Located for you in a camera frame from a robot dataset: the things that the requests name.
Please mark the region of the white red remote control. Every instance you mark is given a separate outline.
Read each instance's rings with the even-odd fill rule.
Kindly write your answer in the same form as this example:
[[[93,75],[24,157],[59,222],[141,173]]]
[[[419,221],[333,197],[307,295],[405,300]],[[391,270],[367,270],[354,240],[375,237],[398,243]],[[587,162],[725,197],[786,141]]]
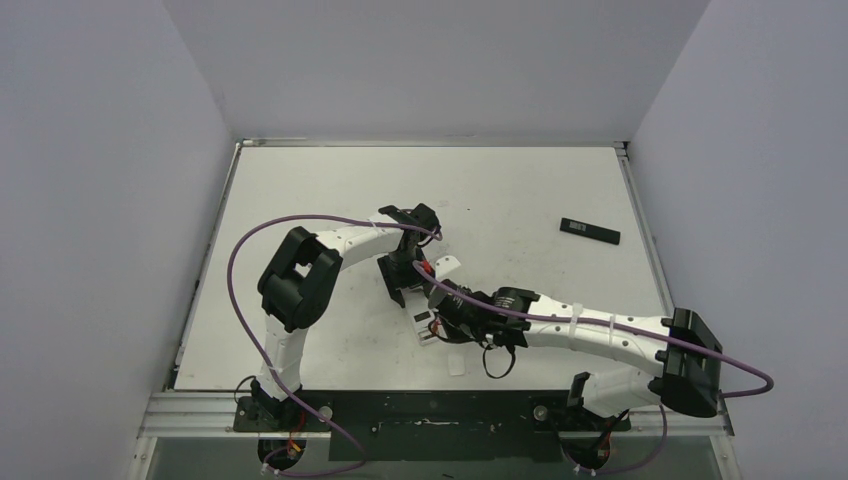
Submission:
[[[438,341],[429,325],[436,319],[428,307],[428,299],[422,289],[403,290],[404,311],[409,318],[409,324],[415,339],[421,346],[427,346]]]

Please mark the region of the white battery cover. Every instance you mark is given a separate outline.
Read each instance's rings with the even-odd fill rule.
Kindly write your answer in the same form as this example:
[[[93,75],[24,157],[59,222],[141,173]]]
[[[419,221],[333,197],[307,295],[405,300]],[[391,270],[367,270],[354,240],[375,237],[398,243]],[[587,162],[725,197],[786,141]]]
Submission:
[[[463,355],[450,353],[447,356],[447,369],[451,377],[460,377],[466,374],[466,363]]]

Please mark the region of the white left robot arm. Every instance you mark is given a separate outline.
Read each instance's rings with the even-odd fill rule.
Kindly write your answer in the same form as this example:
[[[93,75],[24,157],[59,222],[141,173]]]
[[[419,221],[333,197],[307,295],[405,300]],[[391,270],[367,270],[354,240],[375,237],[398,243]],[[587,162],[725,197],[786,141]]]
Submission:
[[[305,390],[301,363],[309,329],[324,315],[337,280],[346,268],[376,260],[389,298],[411,321],[424,342],[436,317],[427,306],[416,262],[427,262],[423,247],[439,238],[437,214],[425,204],[413,209],[389,205],[366,221],[342,219],[341,228],[311,232],[290,230],[263,270],[257,284],[266,315],[265,339],[251,341],[262,358],[250,393],[237,400],[237,432],[322,431],[330,422],[354,413],[384,413],[401,392]]]

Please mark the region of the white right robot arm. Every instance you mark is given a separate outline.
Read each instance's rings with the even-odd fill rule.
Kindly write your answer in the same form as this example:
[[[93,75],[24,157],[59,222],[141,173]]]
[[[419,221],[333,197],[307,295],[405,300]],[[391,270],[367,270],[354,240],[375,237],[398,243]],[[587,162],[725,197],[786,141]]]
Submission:
[[[616,371],[573,378],[565,414],[577,428],[648,405],[696,418],[718,412],[723,347],[692,310],[628,316],[513,287],[487,295],[451,281],[424,291],[451,342],[503,348],[511,355],[519,348],[558,348],[622,363]]]

